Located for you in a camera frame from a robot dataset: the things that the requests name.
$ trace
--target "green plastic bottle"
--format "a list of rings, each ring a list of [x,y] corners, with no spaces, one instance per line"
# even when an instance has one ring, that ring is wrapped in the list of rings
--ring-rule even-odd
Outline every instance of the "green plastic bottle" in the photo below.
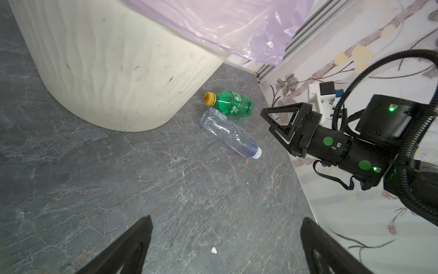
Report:
[[[218,94],[207,92],[204,95],[204,103],[218,109],[225,115],[240,117],[251,116],[254,102],[248,96],[240,95],[229,90],[224,90]]]

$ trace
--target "yellow bottle cap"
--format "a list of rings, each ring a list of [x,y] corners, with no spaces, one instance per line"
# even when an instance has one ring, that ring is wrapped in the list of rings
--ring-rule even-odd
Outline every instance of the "yellow bottle cap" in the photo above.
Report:
[[[204,95],[204,104],[209,106],[214,106],[216,104],[217,96],[216,93],[207,92]]]

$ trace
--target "flower pattern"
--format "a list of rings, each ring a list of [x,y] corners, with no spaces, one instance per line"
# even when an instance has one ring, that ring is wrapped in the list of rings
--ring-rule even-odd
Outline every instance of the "flower pattern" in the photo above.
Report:
[[[391,193],[389,193],[388,191],[382,192],[382,196],[387,198],[387,199],[390,199],[390,200],[397,200],[398,199],[398,197],[391,195]]]
[[[438,10],[429,13],[427,19],[432,22],[438,22]]]
[[[348,238],[348,237],[346,237],[346,236],[344,236],[344,235],[338,234],[338,233],[334,232],[334,231],[331,230],[331,229],[330,229],[330,231],[333,232],[333,233],[335,233],[337,236],[341,237],[342,239],[345,239],[345,240],[347,240],[347,241],[351,241],[351,242],[354,242],[354,243],[357,244],[357,245],[349,246],[349,247],[347,247],[347,249],[359,248],[359,261],[360,261],[361,263],[362,263],[362,250],[364,250],[364,249],[375,249],[375,248],[381,248],[381,247],[384,247],[384,246],[386,246],[386,245],[389,245],[390,243],[392,243],[393,241],[395,241],[395,239],[394,239],[394,240],[391,240],[391,241],[386,242],[386,243],[384,243],[384,244],[382,244],[382,245],[379,245],[379,246],[368,246],[368,245],[366,245],[366,244],[364,244],[364,243],[362,243],[362,242],[360,242],[360,241],[358,241],[358,240],[356,240],[356,239]]]
[[[287,95],[289,91],[294,92],[298,86],[298,79],[295,77],[294,73],[286,75],[285,81],[280,78],[277,79],[277,84],[275,88],[277,90],[282,90],[283,97]]]
[[[433,13],[436,13],[436,15],[435,15],[434,17],[438,16],[438,10],[432,12],[431,14],[433,14]],[[437,49],[433,49],[433,50],[434,50],[435,52],[438,52],[438,38],[435,40],[434,46],[437,47]],[[417,60],[418,60],[419,62],[429,62],[428,60],[423,59],[423,58],[418,58]],[[436,67],[434,64],[432,64],[430,67],[428,67],[428,68],[425,70],[425,72],[424,72],[422,75],[423,75],[424,77],[429,78],[429,79],[436,78],[436,77],[438,77],[438,69],[437,69],[437,67]]]
[[[397,215],[389,222],[389,225],[388,225],[389,233],[391,233],[392,235],[395,235],[397,233],[396,219],[398,216],[402,216],[404,213],[406,213],[407,210],[408,210],[407,207],[401,207],[401,208],[396,210]]]
[[[283,107],[287,105],[296,104],[297,102],[292,98],[287,98],[285,100],[278,101],[278,106]],[[279,120],[281,125],[287,125],[292,117],[292,113],[290,112],[284,112],[280,113],[276,120]]]

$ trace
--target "black cable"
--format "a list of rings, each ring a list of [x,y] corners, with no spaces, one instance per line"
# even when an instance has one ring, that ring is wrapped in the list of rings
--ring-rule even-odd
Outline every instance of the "black cable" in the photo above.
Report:
[[[339,179],[337,177],[333,177],[333,176],[322,174],[322,173],[318,172],[316,170],[316,164],[317,163],[321,163],[321,160],[316,160],[315,162],[313,162],[313,170],[316,172],[316,174],[318,174],[319,176],[321,176],[323,178],[326,178],[328,180],[332,180],[332,181],[338,182],[346,190],[353,190],[354,189],[353,177],[356,178],[356,176],[354,176],[354,175],[351,176],[351,178],[350,178],[350,185],[346,185],[341,179]]]
[[[375,69],[395,60],[403,59],[403,58],[424,58],[432,61],[435,66],[438,68],[438,53],[433,50],[405,50],[400,51],[394,54],[391,54],[385,58],[380,59],[375,62],[371,66],[369,66],[366,70],[360,73],[356,79],[348,86],[347,90],[344,92],[344,95],[341,97],[339,102],[337,103],[332,119],[332,129],[338,130],[338,119],[341,113],[341,107],[345,103],[345,100],[348,98],[350,93],[354,90],[354,88],[372,71]],[[404,139],[402,145],[399,149],[399,155],[395,164],[395,175],[396,181],[398,182],[397,187],[399,189],[400,196],[404,198],[407,202],[419,207],[422,211],[428,212],[430,214],[438,216],[438,209],[423,202],[419,199],[412,188],[409,185],[408,181],[408,170],[406,168],[407,161],[409,161],[415,151],[417,150],[418,138],[423,134],[424,130],[427,126],[432,122],[432,120],[437,116],[438,113],[438,86],[435,90],[435,94],[432,97],[427,109],[421,113],[420,117],[413,121],[413,126],[409,130]]]
[[[345,105],[342,109],[341,115],[342,115],[342,119],[341,119],[341,127],[339,128],[339,131],[344,132],[344,128],[345,128],[345,125],[347,123],[347,118],[348,118],[348,112],[347,112],[347,109],[345,108]]]
[[[345,125],[344,125],[344,131],[345,131],[346,134],[350,135],[353,138],[357,138],[357,139],[363,140],[363,138],[359,134],[355,133],[354,131],[352,131],[350,129],[350,126],[348,124],[350,122],[353,122],[353,121],[357,120],[357,119],[360,119],[362,117],[362,115],[364,114],[364,111],[365,111],[365,109],[362,109],[362,110],[360,110],[360,111],[358,111],[356,113],[353,113],[352,115],[350,115],[347,118],[347,121],[345,122]]]

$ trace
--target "floral wall pattern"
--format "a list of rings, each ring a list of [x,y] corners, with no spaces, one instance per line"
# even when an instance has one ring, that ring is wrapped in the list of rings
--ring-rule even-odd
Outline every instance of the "floral wall pattern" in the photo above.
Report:
[[[306,102],[308,85],[316,82],[334,81],[337,89],[346,89],[370,64],[398,51],[438,51],[438,0],[351,0],[303,44],[261,80],[268,106]],[[395,61],[365,78],[346,107],[351,113],[363,109],[373,94],[428,103],[437,81],[438,69],[429,61]],[[275,119],[286,124],[290,117],[282,113]],[[434,122],[416,159],[438,162],[437,133]],[[290,158],[315,219],[371,271],[438,273],[438,261],[430,255],[438,253],[438,227],[412,213],[382,183],[368,191],[356,183],[346,191],[314,173],[314,158]],[[343,181],[351,176],[336,167],[323,168]]]

